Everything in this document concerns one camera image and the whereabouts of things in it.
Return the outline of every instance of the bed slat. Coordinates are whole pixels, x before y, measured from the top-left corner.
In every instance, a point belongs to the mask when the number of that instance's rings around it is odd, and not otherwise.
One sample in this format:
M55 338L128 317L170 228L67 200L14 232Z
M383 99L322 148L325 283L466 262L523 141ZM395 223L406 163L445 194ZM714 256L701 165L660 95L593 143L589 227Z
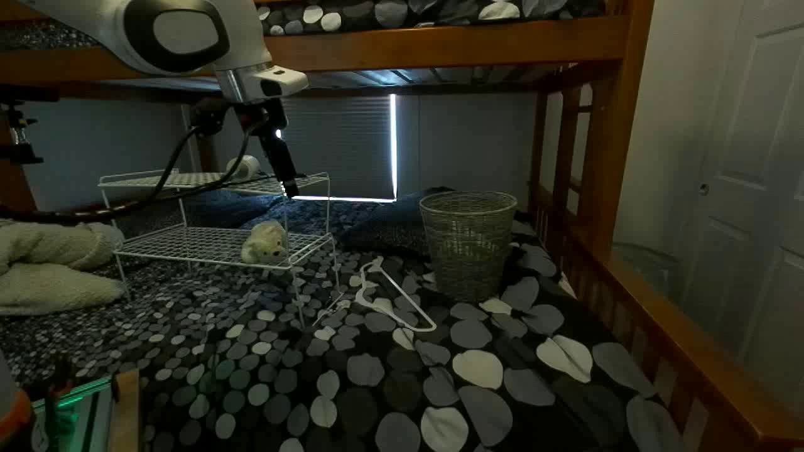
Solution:
M402 27L344 36L266 38L274 60L305 74L390 67L477 67L617 60L627 22L621 15L529 21L485 27ZM0 84L91 84L138 79L101 48L4 50Z
M43 15L24 8L16 0L0 0L0 22L28 22L28 21L40 21Z
M637 80L651 27L651 0L627 0L623 8L627 17L626 56L601 80L593 80L593 102L587 126L587 150L583 169L583 195L577 223L586 228L586 244L607 253L617 219L617 200L627 160L629 126L637 99Z
M569 180L573 180L575 129L577 129L577 112L575 112L577 100L580 100L577 87L562 91L558 158L554 158L554 178L552 178L550 232L562 228L562 215L554 215L554 210L568 209L568 192L569 192ZM548 253L560 256L560 237L548 239Z
M587 252L575 239L564 239L562 246L564 274L583 293L577 302L613 331L617 331L617 325L632 322L632 335L623 335L629 337L629 355L667 403L683 439L699 445L694 449L781 452L804 446L804 425L773 403L745 369L734 364L657 288L607 256Z
M548 200L542 195L539 174L542 174L542 155L545 155L545 123L548 123L548 95L534 95L534 112L531 112L531 145L529 145L529 214L534 215L534 234L548 244Z
M604 0L604 10L617 15L626 10L626 2L623 0Z

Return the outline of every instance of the bedding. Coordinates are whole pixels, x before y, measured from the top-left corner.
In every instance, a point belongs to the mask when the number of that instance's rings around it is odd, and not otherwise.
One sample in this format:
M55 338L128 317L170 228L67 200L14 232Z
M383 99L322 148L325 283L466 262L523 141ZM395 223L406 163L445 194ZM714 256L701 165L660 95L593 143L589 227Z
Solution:
M603 15L603 0L322 0L261 8L263 36L317 36L499 21L573 21ZM92 48L92 38L55 21L0 27L0 50Z
M377 266L434 331L382 313L423 325L379 272L359 279ZM651 382L523 234L479 307L374 252L324 248L298 274L128 262L128 283L129 302L0 320L0 350L28 387L52 355L79 379L138 367L147 449L680 449ZM353 305L366 287L379 311Z
M0 223L0 317L29 317L111 305L123 283L87 274L123 241L102 223Z

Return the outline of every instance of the window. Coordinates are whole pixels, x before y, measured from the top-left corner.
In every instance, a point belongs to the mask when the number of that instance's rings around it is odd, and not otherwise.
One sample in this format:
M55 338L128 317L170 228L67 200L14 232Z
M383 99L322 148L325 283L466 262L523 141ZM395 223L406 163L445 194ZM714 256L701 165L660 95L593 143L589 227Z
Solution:
M283 141L298 174L325 170L333 198L397 198L397 99L289 99Z

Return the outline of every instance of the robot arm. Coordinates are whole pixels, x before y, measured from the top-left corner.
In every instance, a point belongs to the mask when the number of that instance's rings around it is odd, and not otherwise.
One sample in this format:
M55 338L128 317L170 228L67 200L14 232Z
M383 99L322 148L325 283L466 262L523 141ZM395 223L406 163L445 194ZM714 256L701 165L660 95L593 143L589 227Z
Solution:
M295 194L295 169L276 138L283 129L281 95L305 87L305 75L274 66L251 0L23 0L101 41L124 66L153 75L194 74L211 66L224 99L248 115L283 183Z

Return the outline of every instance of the cable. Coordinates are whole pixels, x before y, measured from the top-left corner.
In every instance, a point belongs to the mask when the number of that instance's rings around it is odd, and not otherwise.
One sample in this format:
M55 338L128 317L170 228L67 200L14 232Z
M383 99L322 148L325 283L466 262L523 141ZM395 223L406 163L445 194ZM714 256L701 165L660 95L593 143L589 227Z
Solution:
M111 222L117 219L123 214L138 210L145 204L150 204L165 185L165 180L170 178L181 150L186 148L186 143L196 136L199 130L191 129L189 133L181 136L181 141L173 145L170 160L167 165L160 170L160 178L155 180L155 185L150 189L147 195L129 200L129 204L119 204L119 205L111 205L111 209L101 209L92 214L58 214L58 210L40 210L40 214L24 214L24 210L13 210L0 205L0 219L13 219L13 222L38 222L38 223L79 223L79 222Z
M251 129L244 130L244 138L240 138L240 148L234 158L234 163L227 165L227 170L212 180L212 183L204 183L204 185L196 185L191 192L181 192L175 195L165 195L165 198L189 198L189 195L199 195L204 192L212 192L212 189L220 189L238 169L238 163L244 160L246 150L248 150L248 138L254 136L254 130L259 130L266 120L259 120L254 123ZM194 126L189 133L181 136L181 141L175 143L165 169L160 170L155 185L147 192L147 195L138 198L138 200L129 200L129 204L119 204L119 205L111 205L111 209L101 209L101 210L91 210L91 214L58 214L58 210L43 210L43 214L24 214L24 210L13 210L13 209L4 209L0 205L0 219L13 219L13 222L38 222L38 223L79 223L79 222L111 222L111 219L117 219L117 215L124 215L124 214L132 214L138 209L142 209L145 204L155 200L157 194L162 192L162 185L167 183L186 143L199 136L200 130Z

